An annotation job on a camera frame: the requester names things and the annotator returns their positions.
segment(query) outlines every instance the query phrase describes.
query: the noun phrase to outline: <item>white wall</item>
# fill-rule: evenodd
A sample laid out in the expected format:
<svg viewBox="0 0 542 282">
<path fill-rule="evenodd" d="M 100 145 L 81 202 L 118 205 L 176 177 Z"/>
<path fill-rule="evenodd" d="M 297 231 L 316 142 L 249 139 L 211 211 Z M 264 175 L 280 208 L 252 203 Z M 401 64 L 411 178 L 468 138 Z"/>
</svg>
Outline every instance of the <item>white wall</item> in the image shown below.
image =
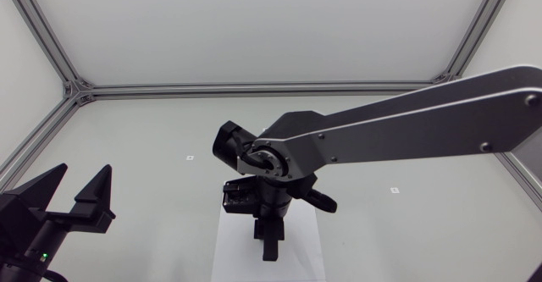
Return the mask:
<svg viewBox="0 0 542 282">
<path fill-rule="evenodd" d="M 62 81 L 12 0 L 0 0 L 0 163 L 61 101 Z"/>
<path fill-rule="evenodd" d="M 542 68 L 542 0 L 506 0 L 464 76 L 517 64 Z"/>
<path fill-rule="evenodd" d="M 482 0 L 37 0 L 97 85 L 431 80 Z"/>
</svg>

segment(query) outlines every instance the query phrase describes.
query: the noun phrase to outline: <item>aluminum frame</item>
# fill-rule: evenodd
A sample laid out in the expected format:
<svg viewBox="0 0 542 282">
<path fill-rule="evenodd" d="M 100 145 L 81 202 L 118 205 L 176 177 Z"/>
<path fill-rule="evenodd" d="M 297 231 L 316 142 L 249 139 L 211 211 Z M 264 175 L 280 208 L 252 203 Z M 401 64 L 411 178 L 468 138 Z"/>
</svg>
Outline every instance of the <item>aluminum frame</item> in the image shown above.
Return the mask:
<svg viewBox="0 0 542 282">
<path fill-rule="evenodd" d="M 441 75 L 411 82 L 319 82 L 230 85 L 94 86 L 81 78 L 63 50 L 36 0 L 13 0 L 41 49 L 64 83 L 64 100 L 25 138 L 0 166 L 0 192 L 12 188 L 47 143 L 77 111 L 96 100 L 171 97 L 272 97 L 321 95 L 393 95 L 461 77 L 505 0 L 483 0 L 456 53 Z M 497 154 L 542 211 L 542 188 L 511 154 Z"/>
</svg>

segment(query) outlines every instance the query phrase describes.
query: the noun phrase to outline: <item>white ceiling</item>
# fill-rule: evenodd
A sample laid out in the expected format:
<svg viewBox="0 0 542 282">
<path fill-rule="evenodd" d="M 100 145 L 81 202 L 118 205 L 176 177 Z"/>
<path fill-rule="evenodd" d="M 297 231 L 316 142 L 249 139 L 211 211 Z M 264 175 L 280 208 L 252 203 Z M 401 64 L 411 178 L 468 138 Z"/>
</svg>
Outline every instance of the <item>white ceiling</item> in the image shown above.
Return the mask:
<svg viewBox="0 0 542 282">
<path fill-rule="evenodd" d="M 482 0 L 37 0 L 98 85 L 430 80 Z"/>
</svg>

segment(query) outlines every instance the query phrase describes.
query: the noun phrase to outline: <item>black cable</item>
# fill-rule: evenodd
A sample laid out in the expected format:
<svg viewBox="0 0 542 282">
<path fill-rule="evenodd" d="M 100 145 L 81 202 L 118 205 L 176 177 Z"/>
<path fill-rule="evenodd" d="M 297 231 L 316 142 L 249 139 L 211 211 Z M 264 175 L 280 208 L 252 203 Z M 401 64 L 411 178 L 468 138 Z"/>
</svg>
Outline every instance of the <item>black cable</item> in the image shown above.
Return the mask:
<svg viewBox="0 0 542 282">
<path fill-rule="evenodd" d="M 52 270 L 48 270 L 43 274 L 44 279 L 48 279 L 51 282 L 68 282 L 68 280 L 62 276 L 62 274 L 55 273 Z"/>
</svg>

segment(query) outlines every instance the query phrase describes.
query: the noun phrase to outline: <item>white paper sheet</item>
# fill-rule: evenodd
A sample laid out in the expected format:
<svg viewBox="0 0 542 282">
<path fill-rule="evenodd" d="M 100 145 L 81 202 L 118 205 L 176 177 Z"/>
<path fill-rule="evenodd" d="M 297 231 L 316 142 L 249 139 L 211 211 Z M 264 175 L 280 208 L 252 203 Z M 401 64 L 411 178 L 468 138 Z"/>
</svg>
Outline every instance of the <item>white paper sheet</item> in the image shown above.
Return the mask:
<svg viewBox="0 0 542 282">
<path fill-rule="evenodd" d="M 254 240 L 254 218 L 221 209 L 212 282 L 324 282 L 324 260 L 314 207 L 292 200 L 285 216 L 279 259 L 262 261 L 263 241 Z"/>
</svg>

